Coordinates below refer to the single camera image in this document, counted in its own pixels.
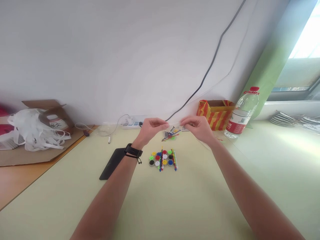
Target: hand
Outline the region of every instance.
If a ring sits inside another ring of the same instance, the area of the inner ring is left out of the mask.
[[[165,130],[169,124],[160,118],[146,118],[132,147],[142,149],[161,130]]]
[[[189,116],[181,119],[181,126],[185,126],[192,134],[200,141],[208,144],[216,140],[213,132],[209,126],[209,123],[205,116]]]

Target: window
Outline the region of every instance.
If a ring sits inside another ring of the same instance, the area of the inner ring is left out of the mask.
[[[268,101],[320,100],[320,0],[313,9]]]

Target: desk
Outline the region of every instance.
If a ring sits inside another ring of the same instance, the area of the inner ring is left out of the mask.
[[[85,138],[0,212],[0,239],[69,239],[105,183],[99,176],[114,149],[138,133],[118,129],[111,144],[94,133]],[[164,143],[161,137],[143,149],[114,239],[254,239],[211,151],[190,132]],[[176,150],[177,172],[149,166],[162,144]]]
[[[215,134],[303,236],[318,239],[319,136],[267,121],[253,127],[237,140]],[[84,139],[0,212],[0,239],[69,239],[104,184],[98,179],[113,150],[138,132],[118,129],[110,145],[94,133]],[[143,149],[114,239],[254,239],[212,153],[183,132],[163,143],[176,150],[179,170],[159,173],[147,159],[161,148],[160,139]]]

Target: plug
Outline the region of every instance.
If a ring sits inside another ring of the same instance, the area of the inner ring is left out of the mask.
[[[131,117],[131,116],[127,117],[127,121],[129,123],[129,125],[132,125],[133,124],[133,117]]]

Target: black phone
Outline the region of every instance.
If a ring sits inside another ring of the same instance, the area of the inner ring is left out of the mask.
[[[126,155],[125,148],[116,148],[114,150],[109,162],[101,173],[100,180],[108,180],[113,171],[117,168],[123,157]]]

